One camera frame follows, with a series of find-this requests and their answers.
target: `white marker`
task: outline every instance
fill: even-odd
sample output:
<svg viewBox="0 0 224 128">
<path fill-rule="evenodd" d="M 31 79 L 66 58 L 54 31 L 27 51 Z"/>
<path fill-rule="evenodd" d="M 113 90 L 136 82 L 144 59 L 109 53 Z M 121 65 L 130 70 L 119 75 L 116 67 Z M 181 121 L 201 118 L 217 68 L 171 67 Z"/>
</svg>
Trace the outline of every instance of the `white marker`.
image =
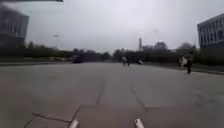
<svg viewBox="0 0 224 128">
<path fill-rule="evenodd" d="M 135 126 L 137 128 L 145 128 L 144 125 L 142 124 L 142 121 L 140 119 L 135 120 Z"/>
<path fill-rule="evenodd" d="M 79 121 L 74 120 L 69 128 L 78 128 L 78 127 L 79 127 Z"/>
</svg>

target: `person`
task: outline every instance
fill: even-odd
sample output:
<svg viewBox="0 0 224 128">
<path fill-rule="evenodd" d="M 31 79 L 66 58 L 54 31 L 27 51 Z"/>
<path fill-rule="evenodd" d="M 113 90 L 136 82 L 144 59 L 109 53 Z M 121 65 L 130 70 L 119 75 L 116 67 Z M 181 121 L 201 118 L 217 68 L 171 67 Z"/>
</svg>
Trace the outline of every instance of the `person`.
<svg viewBox="0 0 224 128">
<path fill-rule="evenodd" d="M 192 67 L 192 62 L 193 62 L 193 55 L 192 55 L 191 51 L 186 56 L 186 58 L 187 58 L 187 73 L 191 74 L 191 67 Z"/>
<path fill-rule="evenodd" d="M 123 66 L 125 66 L 125 64 L 127 63 L 127 58 L 122 56 L 122 63 L 123 63 Z"/>
</svg>

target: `distant building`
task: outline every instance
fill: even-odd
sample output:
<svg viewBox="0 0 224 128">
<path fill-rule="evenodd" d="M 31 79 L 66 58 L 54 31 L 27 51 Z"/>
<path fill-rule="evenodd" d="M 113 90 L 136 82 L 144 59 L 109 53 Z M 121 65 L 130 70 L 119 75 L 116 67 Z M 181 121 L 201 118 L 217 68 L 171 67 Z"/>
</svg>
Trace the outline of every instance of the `distant building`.
<svg viewBox="0 0 224 128">
<path fill-rule="evenodd" d="M 154 49 L 167 49 L 167 46 L 164 42 L 157 42 L 154 46 Z"/>
<path fill-rule="evenodd" d="M 224 13 L 198 24 L 197 28 L 201 51 L 221 56 L 224 50 Z"/>
<path fill-rule="evenodd" d="M 142 49 L 142 38 L 139 38 L 139 41 L 138 41 L 138 50 L 139 51 L 142 51 L 143 49 Z"/>
<path fill-rule="evenodd" d="M 26 38 L 29 17 L 0 5 L 0 48 L 23 43 Z"/>
</svg>

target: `ground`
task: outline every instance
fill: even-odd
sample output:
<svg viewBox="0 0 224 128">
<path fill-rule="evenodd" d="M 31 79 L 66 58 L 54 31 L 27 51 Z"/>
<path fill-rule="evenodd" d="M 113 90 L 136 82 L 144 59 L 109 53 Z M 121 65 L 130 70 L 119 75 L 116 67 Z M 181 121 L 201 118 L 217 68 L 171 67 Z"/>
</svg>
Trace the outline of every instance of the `ground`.
<svg viewBox="0 0 224 128">
<path fill-rule="evenodd" d="M 153 66 L 84 63 L 0 67 L 5 128 L 224 127 L 224 79 Z"/>
</svg>

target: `overcast sky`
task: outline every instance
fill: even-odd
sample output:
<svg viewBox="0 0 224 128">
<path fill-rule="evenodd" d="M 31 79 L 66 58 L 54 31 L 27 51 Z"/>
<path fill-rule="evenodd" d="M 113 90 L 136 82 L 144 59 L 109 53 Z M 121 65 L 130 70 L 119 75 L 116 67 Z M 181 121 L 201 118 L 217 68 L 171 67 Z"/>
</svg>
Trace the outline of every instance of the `overcast sky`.
<svg viewBox="0 0 224 128">
<path fill-rule="evenodd" d="M 8 4 L 30 16 L 27 42 L 110 51 L 164 41 L 198 45 L 197 23 L 224 12 L 223 0 L 64 0 Z"/>
</svg>

